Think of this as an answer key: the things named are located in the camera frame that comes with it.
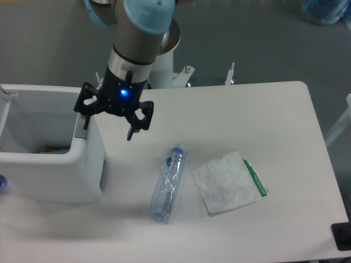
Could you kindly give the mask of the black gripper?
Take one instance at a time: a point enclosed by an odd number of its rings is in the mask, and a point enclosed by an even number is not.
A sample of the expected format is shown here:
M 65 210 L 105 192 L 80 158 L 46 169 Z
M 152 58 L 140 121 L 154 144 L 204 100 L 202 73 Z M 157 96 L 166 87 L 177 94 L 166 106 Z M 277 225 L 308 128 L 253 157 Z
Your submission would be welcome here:
M 74 111 L 84 117 L 84 130 L 88 129 L 90 117 L 103 111 L 117 116 L 126 116 L 130 124 L 128 141 L 131 140 L 134 133 L 149 129 L 154 112 L 154 102 L 139 101 L 146 80 L 134 82 L 131 71 L 124 77 L 126 80 L 115 76 L 107 67 L 100 90 L 88 82 L 83 83 Z M 141 110 L 144 115 L 142 119 L 138 118 L 137 110 Z

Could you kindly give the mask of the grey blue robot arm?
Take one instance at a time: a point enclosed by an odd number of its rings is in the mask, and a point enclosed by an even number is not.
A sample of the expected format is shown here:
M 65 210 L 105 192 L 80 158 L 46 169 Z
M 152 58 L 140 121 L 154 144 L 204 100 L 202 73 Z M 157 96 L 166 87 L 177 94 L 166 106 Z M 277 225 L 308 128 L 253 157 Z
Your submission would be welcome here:
M 125 117 L 127 139 L 148 130 L 153 101 L 140 101 L 144 87 L 169 29 L 177 1 L 86 1 L 93 21 L 117 24 L 106 71 L 99 88 L 84 82 L 74 110 L 88 129 L 91 116 L 106 112 Z

